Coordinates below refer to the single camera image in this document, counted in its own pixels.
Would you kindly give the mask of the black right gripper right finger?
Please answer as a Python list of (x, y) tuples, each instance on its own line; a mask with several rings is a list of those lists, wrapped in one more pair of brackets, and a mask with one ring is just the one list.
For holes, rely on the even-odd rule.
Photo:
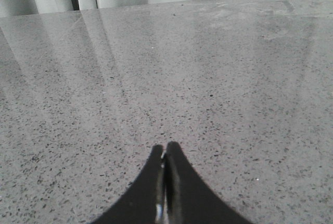
[(250, 223), (214, 194), (177, 142), (167, 145), (165, 162), (169, 223)]

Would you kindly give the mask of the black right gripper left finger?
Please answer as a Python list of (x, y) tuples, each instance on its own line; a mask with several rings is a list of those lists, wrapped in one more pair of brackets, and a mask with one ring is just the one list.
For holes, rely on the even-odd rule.
[(128, 190), (93, 223), (164, 223), (163, 146), (153, 146)]

